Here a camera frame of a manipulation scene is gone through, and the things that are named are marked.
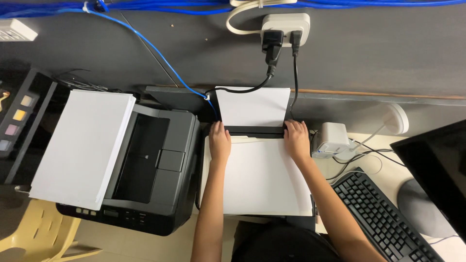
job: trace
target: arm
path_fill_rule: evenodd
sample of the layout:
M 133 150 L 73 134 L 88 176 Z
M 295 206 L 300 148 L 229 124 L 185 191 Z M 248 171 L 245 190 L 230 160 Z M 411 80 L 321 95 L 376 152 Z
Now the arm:
M 223 180 L 230 155 L 231 139 L 222 122 L 212 124 L 209 133 L 212 160 L 199 210 L 191 262 L 220 262 L 223 235 Z
M 285 145 L 301 171 L 338 254 L 347 262 L 385 262 L 311 158 L 304 121 L 285 121 Z

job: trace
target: person's left hand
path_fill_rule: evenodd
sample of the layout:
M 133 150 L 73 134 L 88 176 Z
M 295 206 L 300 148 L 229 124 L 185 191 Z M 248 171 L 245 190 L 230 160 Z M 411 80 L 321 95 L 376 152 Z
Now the person's left hand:
M 230 133 L 228 130 L 225 130 L 221 121 L 213 123 L 210 128 L 209 147 L 212 161 L 226 165 L 228 157 L 230 156 L 232 141 Z

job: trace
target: white device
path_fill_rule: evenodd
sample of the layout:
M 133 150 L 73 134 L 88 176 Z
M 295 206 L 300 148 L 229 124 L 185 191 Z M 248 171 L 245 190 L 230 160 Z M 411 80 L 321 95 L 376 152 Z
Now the white device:
M 17 19 L 0 20 L 0 41 L 34 41 L 37 33 Z
M 315 134 L 312 141 L 313 158 L 331 158 L 344 152 L 350 146 L 346 126 L 340 123 L 326 122 Z
M 348 139 L 349 147 L 344 152 L 335 155 L 335 158 L 343 161 L 352 159 L 356 155 L 358 147 L 369 141 L 369 139 L 373 138 L 384 128 L 387 128 L 395 135 L 406 133 L 409 128 L 408 116 L 401 106 L 397 103 L 389 103 L 386 105 L 386 110 L 386 113 L 382 116 L 384 124 L 375 133 L 358 145 Z
M 281 30 L 283 31 L 283 47 L 291 47 L 290 35 L 291 31 L 302 31 L 300 46 L 306 43 L 311 28 L 311 18 L 306 13 L 301 14 L 269 14 L 264 17 L 262 22 L 262 30 L 260 31 L 260 40 L 264 35 L 265 30 Z

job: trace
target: hand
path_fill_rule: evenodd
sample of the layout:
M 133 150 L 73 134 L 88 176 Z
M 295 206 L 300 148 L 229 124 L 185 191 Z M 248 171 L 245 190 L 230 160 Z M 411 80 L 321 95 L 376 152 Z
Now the hand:
M 287 120 L 285 124 L 285 146 L 295 163 L 306 161 L 310 158 L 309 131 L 304 121 L 301 123 L 294 120 Z
M 232 141 L 230 133 L 225 130 L 221 121 L 213 123 L 210 128 L 209 147 L 212 161 L 218 161 L 226 165 L 228 156 L 230 156 Z

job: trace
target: wall outlet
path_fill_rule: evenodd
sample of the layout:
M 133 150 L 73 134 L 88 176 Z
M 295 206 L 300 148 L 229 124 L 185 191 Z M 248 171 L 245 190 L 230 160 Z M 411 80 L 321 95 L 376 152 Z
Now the wall outlet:
M 37 33 L 17 19 L 0 20 L 0 41 L 34 41 Z
M 283 47 L 291 47 L 290 34 L 291 31 L 301 30 L 301 44 L 306 43 L 311 28 L 311 18 L 306 13 L 300 14 L 269 14 L 264 17 L 262 22 L 262 30 L 260 32 L 260 39 L 264 35 L 265 30 L 281 30 L 284 33 L 283 36 Z

